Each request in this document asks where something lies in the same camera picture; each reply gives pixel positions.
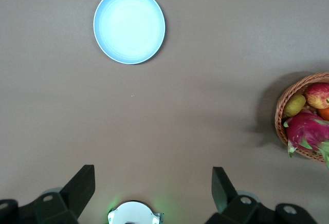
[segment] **pink dragon fruit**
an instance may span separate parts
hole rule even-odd
[[[321,153],[329,169],[329,121],[301,111],[284,122],[288,138],[288,153],[290,157],[296,149]]]

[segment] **green pear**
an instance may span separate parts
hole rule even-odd
[[[302,110],[305,103],[306,103],[305,96],[303,96],[302,94],[294,94],[287,101],[287,104],[283,109],[283,114],[288,117],[295,116]]]

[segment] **red apple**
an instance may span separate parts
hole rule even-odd
[[[329,107],[329,83],[315,83],[304,92],[310,106],[317,109]]]

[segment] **orange fruit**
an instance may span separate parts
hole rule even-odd
[[[322,119],[329,121],[329,108],[318,109],[318,115],[319,115]]]

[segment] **woven basket rim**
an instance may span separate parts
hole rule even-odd
[[[285,132],[285,128],[283,127],[282,124],[284,106],[286,105],[287,101],[293,96],[293,94],[299,91],[303,91],[303,89],[305,89],[309,84],[313,84],[317,82],[329,83],[329,72],[319,72],[319,73],[308,75],[302,78],[300,81],[296,82],[295,84],[291,85],[280,96],[276,106],[275,128],[277,135],[279,136],[280,140],[284,143],[285,146],[288,145],[288,139]],[[297,149],[296,152],[311,160],[325,163],[322,155],[315,154],[310,151],[300,150],[300,149]]]

